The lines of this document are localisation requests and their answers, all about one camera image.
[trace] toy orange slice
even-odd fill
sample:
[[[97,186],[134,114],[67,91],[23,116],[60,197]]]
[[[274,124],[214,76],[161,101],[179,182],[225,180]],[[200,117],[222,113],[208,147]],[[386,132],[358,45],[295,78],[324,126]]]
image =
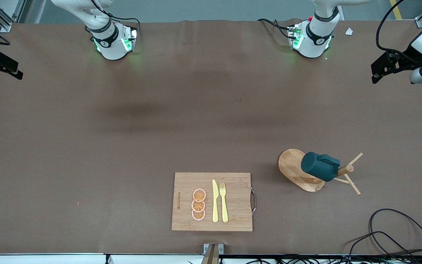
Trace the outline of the toy orange slice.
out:
[[[193,210],[193,212],[203,212],[204,208],[206,207],[206,204],[204,204],[204,202],[197,202],[197,201],[192,201],[191,202],[191,209]]]
[[[206,216],[206,211],[199,212],[199,213],[193,212],[193,211],[191,212],[191,217],[193,217],[193,219],[196,221],[203,220],[205,216]]]
[[[204,201],[204,199],[206,199],[206,192],[203,190],[203,189],[196,189],[194,192],[193,192],[193,199],[196,201],[196,202],[202,202],[202,201]]]

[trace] yellow plastic fork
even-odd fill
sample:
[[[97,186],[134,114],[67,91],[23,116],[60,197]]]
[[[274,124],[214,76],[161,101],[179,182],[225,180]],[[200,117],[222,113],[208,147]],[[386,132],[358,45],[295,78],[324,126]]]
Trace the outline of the yellow plastic fork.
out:
[[[219,194],[221,194],[221,204],[222,204],[222,221],[227,223],[229,217],[227,215],[227,206],[226,206],[226,185],[224,183],[219,184]]]

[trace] mug handle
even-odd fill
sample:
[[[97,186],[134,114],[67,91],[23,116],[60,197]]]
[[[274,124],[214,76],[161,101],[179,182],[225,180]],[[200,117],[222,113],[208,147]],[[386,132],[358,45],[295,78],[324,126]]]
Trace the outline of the mug handle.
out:
[[[318,157],[318,160],[321,162],[325,162],[328,165],[332,165],[335,167],[340,166],[340,161],[338,159],[335,159],[333,157],[328,156],[327,154],[322,154]]]

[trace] wooden mug stand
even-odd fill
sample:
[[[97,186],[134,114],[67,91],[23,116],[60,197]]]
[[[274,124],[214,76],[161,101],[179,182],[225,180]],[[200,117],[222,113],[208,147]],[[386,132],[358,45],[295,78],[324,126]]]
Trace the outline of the wooden mug stand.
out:
[[[286,178],[288,178],[291,182],[296,184],[302,190],[307,192],[316,192],[325,185],[325,182],[317,177],[314,177],[302,171],[302,169],[300,168],[300,162],[302,161],[304,155],[305,153],[298,149],[288,149],[280,155],[278,159],[278,167],[280,168],[281,173],[286,176]],[[350,179],[348,173],[354,171],[353,164],[361,156],[362,153],[357,155],[357,157],[350,161],[345,167],[341,167],[338,169],[337,177],[344,176],[346,180],[338,179],[337,177],[333,179],[337,182],[350,184],[354,191],[357,193],[357,195],[360,195],[360,191],[356,187],[354,182]]]

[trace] wooden peg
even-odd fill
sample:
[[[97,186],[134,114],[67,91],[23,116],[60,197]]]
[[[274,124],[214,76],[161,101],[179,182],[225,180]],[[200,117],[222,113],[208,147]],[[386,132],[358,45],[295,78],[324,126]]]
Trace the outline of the wooden peg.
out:
[[[357,155],[352,161],[350,161],[348,163],[348,165],[353,165],[354,162],[356,162],[361,156],[363,155],[363,153],[359,153],[359,155]]]
[[[354,172],[355,168],[351,164],[347,164],[345,167],[341,167],[338,169],[338,174],[336,177],[348,174],[350,172]]]
[[[351,185],[351,187],[355,190],[355,192],[357,193],[357,195],[360,195],[360,191],[358,190],[358,188],[356,187],[355,183],[350,179],[350,177],[347,174],[343,174],[345,176],[345,178],[348,180],[349,184]]]
[[[337,181],[337,182],[343,182],[343,183],[350,184],[347,180],[338,179],[338,178],[334,178],[334,180]]]

